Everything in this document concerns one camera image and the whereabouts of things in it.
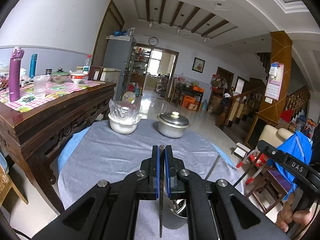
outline blue gripper pad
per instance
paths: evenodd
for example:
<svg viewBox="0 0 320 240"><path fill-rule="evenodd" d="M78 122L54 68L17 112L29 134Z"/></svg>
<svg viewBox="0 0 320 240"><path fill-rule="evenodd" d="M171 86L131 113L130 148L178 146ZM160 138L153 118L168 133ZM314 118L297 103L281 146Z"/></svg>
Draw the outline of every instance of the blue gripper pad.
<svg viewBox="0 0 320 240"><path fill-rule="evenodd" d="M156 186L156 198L159 198L160 187L160 149L157 147L157 186Z"/></svg>
<svg viewBox="0 0 320 240"><path fill-rule="evenodd" d="M164 159L165 159L165 178L167 182L167 195L170 198L170 172L169 172L169 163L168 163L168 154L167 154L167 147L164 149Z"/></svg>

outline blue water bottle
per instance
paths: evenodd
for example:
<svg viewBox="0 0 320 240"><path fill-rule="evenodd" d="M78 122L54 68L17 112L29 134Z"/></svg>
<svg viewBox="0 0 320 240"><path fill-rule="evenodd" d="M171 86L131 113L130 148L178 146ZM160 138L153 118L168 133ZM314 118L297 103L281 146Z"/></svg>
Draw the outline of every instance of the blue water bottle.
<svg viewBox="0 0 320 240"><path fill-rule="evenodd" d="M31 56L30 71L29 71L30 78L33 78L36 75L37 57L38 57L38 54L33 54Z"/></svg>

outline gray refrigerator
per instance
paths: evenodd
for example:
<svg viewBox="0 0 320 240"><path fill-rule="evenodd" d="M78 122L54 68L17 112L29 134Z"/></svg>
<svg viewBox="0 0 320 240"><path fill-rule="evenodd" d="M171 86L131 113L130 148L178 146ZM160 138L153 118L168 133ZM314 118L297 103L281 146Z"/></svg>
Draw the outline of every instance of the gray refrigerator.
<svg viewBox="0 0 320 240"><path fill-rule="evenodd" d="M116 101L120 100L122 95L128 90L133 72L135 46L136 40L133 36L131 36L129 41L108 40L103 66L121 70L117 86Z"/></svg>

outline red and white bowl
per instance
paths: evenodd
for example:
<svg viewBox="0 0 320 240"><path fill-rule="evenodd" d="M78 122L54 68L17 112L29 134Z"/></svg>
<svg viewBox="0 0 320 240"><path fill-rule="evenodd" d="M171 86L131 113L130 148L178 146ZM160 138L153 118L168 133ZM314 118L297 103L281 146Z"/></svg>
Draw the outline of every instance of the red and white bowl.
<svg viewBox="0 0 320 240"><path fill-rule="evenodd" d="M83 79L86 75L85 74L80 74L80 73L73 73L70 75L70 78L73 83L79 84L83 82Z"/></svg>

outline gray tablecloth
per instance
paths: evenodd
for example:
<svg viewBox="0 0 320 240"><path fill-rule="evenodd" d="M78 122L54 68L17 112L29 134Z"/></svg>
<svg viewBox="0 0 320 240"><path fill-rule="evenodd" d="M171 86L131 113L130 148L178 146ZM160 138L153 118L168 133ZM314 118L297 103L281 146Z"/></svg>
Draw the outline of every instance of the gray tablecloth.
<svg viewBox="0 0 320 240"><path fill-rule="evenodd" d="M171 139L158 132L154 120L142 119L130 135L113 132L108 121L95 122L59 175L58 187L64 207L72 205L100 179L113 183L138 170L141 161L151 157L152 146L161 144L172 145L173 156L182 159L186 169L203 179L219 155L209 141L190 129L182 138ZM234 183L239 177L237 171L221 158L208 180L226 179ZM241 183L237 189L243 193ZM159 239L158 212L158 201L140 201L135 239ZM188 239L187 224L176 230L164 228L162 239Z"/></svg>

